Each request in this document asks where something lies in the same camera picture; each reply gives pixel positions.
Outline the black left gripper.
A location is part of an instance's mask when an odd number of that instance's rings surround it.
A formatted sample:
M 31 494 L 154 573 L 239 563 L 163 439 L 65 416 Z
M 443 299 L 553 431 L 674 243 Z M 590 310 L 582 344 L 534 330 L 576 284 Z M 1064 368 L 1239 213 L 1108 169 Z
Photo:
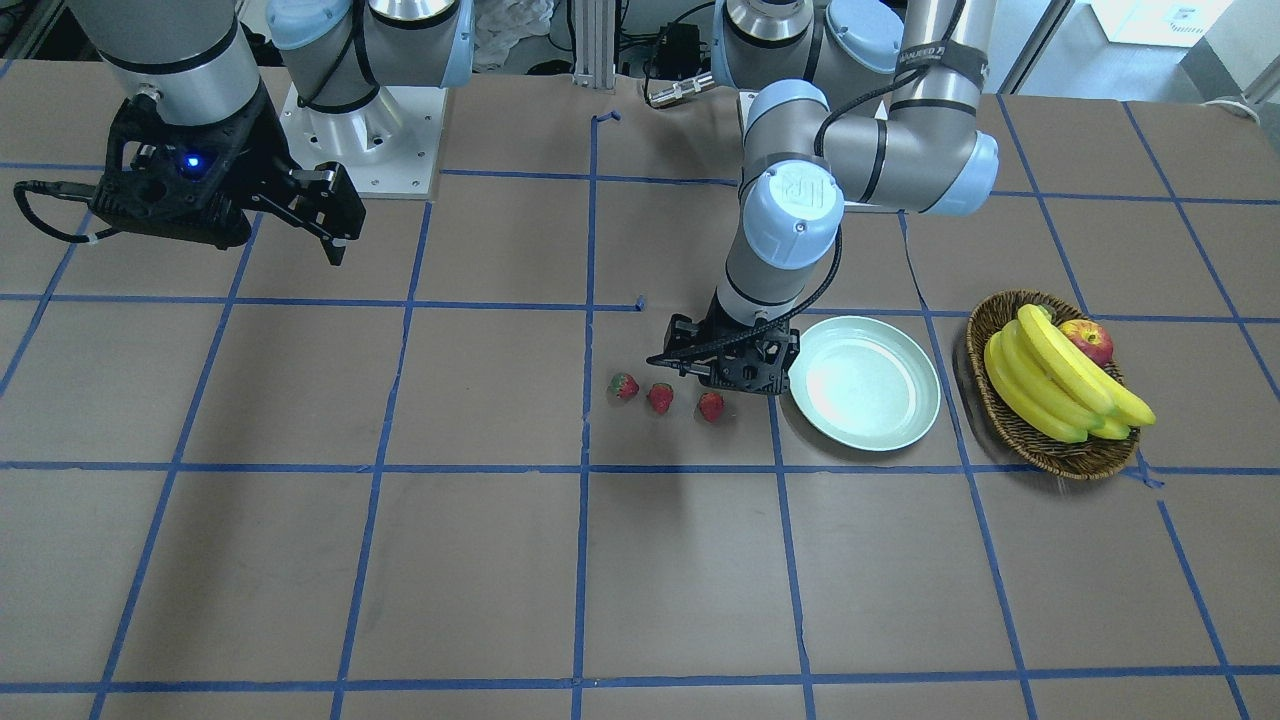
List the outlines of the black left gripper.
M 790 369 L 801 347 L 801 334 L 781 319 L 759 320 L 753 328 L 714 337 L 710 322 L 696 323 L 675 314 L 667 325 L 662 366 L 691 375 L 707 388 L 777 396 L 790 388 Z

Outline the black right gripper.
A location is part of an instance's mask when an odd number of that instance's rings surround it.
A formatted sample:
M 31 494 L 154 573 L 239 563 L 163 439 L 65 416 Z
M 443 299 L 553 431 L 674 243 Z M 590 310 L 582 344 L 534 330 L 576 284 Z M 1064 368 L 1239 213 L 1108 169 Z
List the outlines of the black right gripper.
M 342 164 L 294 161 L 264 86 L 206 126 L 166 123 L 145 94 L 125 100 L 90 210 L 118 231 L 220 250 L 247 243 L 248 211 L 264 211 L 317 237 L 332 266 L 342 265 L 366 217 Z

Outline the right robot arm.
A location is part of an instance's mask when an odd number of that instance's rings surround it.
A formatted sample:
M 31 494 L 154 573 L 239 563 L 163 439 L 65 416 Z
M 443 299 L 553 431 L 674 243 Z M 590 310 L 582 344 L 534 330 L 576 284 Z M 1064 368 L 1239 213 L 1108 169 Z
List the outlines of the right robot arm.
M 471 1 L 270 1 L 268 28 L 320 156 L 300 161 L 232 1 L 73 1 L 125 90 L 104 172 L 74 190 L 122 232 L 220 250 L 250 211 L 319 238 L 340 265 L 366 217 L 351 170 L 410 146 L 394 87 L 453 88 L 474 68 Z

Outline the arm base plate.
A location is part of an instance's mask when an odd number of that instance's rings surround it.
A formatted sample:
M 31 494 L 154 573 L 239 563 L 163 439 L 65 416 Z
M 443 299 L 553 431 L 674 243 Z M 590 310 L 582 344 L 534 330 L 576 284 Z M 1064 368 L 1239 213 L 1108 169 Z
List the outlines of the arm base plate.
M 297 99 L 291 86 L 280 123 L 298 164 L 342 164 L 364 199 L 433 196 L 449 90 L 384 87 L 344 114 L 303 109 Z

